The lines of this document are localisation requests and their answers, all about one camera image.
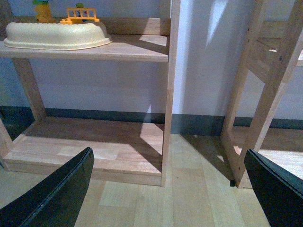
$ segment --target white plastic tray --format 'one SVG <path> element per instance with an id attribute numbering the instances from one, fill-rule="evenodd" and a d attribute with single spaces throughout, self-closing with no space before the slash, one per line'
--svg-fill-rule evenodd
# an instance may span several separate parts
<path id="1" fill-rule="evenodd" d="M 9 23 L 4 45 L 14 48 L 44 50 L 80 50 L 109 44 L 104 24 Z"/>

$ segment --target light wood flooring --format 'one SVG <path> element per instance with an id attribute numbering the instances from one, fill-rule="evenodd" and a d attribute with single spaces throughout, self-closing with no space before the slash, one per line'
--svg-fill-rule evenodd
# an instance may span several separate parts
<path id="1" fill-rule="evenodd" d="M 268 227 L 252 189 L 230 187 L 218 137 L 172 135 L 168 182 L 158 186 L 91 180 L 77 227 Z M 45 175 L 0 168 L 0 208 Z"/>

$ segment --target wooden shelving unit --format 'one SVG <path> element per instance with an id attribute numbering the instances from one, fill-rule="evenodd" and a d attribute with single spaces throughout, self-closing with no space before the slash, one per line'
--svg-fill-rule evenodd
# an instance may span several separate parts
<path id="1" fill-rule="evenodd" d="M 221 139 L 238 187 L 251 187 L 244 158 L 254 149 L 303 179 L 303 131 L 269 129 L 296 66 L 303 66 L 303 2 L 287 22 L 263 21 L 266 0 L 255 1 Z M 248 71 L 264 88 L 250 127 L 234 127 Z"/>
<path id="2" fill-rule="evenodd" d="M 6 10 L 1 25 L 16 19 Z M 35 122 L 14 141 L 0 121 L 0 161 L 9 171 L 50 174 L 86 147 L 92 147 L 92 178 L 164 186 L 170 143 L 180 0 L 172 1 L 171 19 L 102 18 L 112 35 L 109 45 L 78 51 L 5 47 L 30 103 Z M 168 64 L 165 124 L 48 117 L 29 58 L 149 61 Z"/>

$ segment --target wooden post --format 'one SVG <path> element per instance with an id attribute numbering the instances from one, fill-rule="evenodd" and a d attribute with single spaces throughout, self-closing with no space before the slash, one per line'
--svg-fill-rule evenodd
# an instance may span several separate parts
<path id="1" fill-rule="evenodd" d="M 244 48 L 240 58 L 240 63 L 238 71 L 232 86 L 231 98 L 228 106 L 228 110 L 225 116 L 223 131 L 225 134 L 228 131 L 232 130 L 233 123 L 240 105 L 242 92 L 244 90 L 244 85 L 246 77 L 248 74 L 248 69 L 246 68 L 246 60 L 250 52 L 250 47 L 254 41 L 258 39 L 258 35 L 262 29 L 263 19 L 266 13 L 266 3 L 267 0 L 257 0 L 255 1 L 255 8 L 252 13 L 252 18 L 250 21 L 250 26 L 248 28 Z"/>
<path id="2" fill-rule="evenodd" d="M 303 1 L 297 0 L 284 31 L 278 53 L 273 61 L 271 69 L 267 75 L 267 83 L 263 88 L 255 116 L 252 120 L 249 133 L 244 142 L 239 159 L 239 172 L 237 184 L 243 187 L 241 180 L 246 175 L 244 158 L 248 149 L 259 151 L 270 123 L 275 116 L 282 95 L 286 91 L 294 68 L 297 64 L 300 53 L 303 49 Z"/>
<path id="3" fill-rule="evenodd" d="M 2 120 L 0 119 L 0 162 L 4 169 L 7 170 L 7 165 L 3 158 L 12 150 L 13 141 L 11 140 Z"/>
<path id="4" fill-rule="evenodd" d="M 12 61 L 21 80 L 35 120 L 38 121 L 45 118 L 45 107 L 29 60 L 24 58 L 13 58 Z"/>
<path id="5" fill-rule="evenodd" d="M 166 169 L 168 164 L 171 118 L 172 118 L 172 102 L 173 102 L 173 94 L 174 94 L 174 81 L 175 81 L 176 60 L 177 60 L 179 18 L 180 18 L 180 0 L 173 0 L 172 15 L 171 15 L 171 30 L 170 30 L 170 47 L 169 47 L 169 73 L 168 73 L 168 81 L 167 81 L 167 99 L 166 99 L 166 111 L 165 111 L 165 130 L 163 135 L 163 148 L 162 148 L 162 177 L 161 177 L 162 186 L 165 185 Z"/>

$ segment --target plastic toy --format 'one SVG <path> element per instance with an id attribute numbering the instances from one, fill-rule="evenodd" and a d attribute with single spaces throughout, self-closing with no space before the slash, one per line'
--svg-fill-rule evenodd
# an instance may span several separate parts
<path id="1" fill-rule="evenodd" d="M 48 1 L 33 0 L 35 11 L 37 12 L 36 18 L 40 23 L 54 23 L 56 20 L 52 17 L 51 9 Z"/>
<path id="2" fill-rule="evenodd" d="M 83 6 L 83 3 L 78 3 L 76 8 L 67 8 L 67 18 L 62 19 L 60 23 L 65 25 L 81 24 L 86 20 L 100 22 L 95 8 L 84 8 Z"/>

